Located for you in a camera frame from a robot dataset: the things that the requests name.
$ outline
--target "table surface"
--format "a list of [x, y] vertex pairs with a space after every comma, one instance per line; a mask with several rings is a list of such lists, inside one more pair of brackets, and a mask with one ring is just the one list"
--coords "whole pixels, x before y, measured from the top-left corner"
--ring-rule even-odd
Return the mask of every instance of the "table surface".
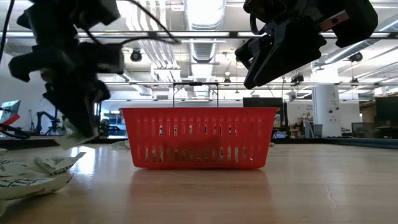
[[259, 170], [145, 170], [125, 149], [11, 151], [86, 155], [61, 191], [9, 202], [0, 223], [397, 223], [398, 151], [276, 145]]

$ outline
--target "computer screen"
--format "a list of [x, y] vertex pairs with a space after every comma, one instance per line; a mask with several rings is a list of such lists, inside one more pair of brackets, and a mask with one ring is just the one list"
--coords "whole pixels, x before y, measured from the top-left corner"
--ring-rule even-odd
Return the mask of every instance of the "computer screen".
[[3, 123], [18, 114], [19, 104], [21, 100], [14, 100], [9, 102], [4, 102], [1, 104], [2, 110], [0, 111], [0, 123]]

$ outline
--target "pillar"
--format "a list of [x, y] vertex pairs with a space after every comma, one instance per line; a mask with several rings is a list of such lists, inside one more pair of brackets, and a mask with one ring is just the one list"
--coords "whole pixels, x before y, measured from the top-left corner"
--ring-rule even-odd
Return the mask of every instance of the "pillar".
[[322, 136], [340, 137], [341, 118], [338, 86], [315, 86], [312, 95], [314, 124], [322, 124]]
[[338, 72], [336, 66], [327, 66], [322, 69], [314, 68], [312, 82], [331, 83], [331, 85], [314, 86], [312, 90], [313, 121], [322, 124], [322, 136], [340, 137], [341, 118], [338, 86]]

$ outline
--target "plastic bag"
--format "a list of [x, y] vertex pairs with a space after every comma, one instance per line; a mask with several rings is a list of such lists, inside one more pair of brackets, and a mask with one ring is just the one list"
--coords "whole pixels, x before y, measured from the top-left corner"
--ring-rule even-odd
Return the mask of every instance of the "plastic bag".
[[14, 178], [0, 180], [0, 217], [5, 213], [8, 200], [51, 194], [64, 188], [73, 175], [55, 178]]
[[35, 164], [39, 166], [46, 174], [57, 175], [68, 171], [73, 165], [75, 165], [76, 161], [82, 158], [85, 154], [85, 152], [80, 152], [75, 157], [36, 157]]
[[130, 144], [129, 144], [129, 141], [128, 141], [128, 140], [125, 140], [125, 141], [118, 141], [118, 142], [112, 143], [112, 144], [111, 144], [111, 147], [112, 147], [113, 149], [125, 148], [125, 149], [130, 150]]
[[13, 159], [0, 158], [0, 177], [11, 177], [25, 174], [27, 165]]

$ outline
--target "plastic basket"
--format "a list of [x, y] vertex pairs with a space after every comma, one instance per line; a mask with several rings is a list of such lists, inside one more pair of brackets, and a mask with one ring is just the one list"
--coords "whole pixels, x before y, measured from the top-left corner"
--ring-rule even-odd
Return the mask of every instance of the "plastic basket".
[[256, 169], [278, 108], [122, 108], [132, 161], [149, 169]]

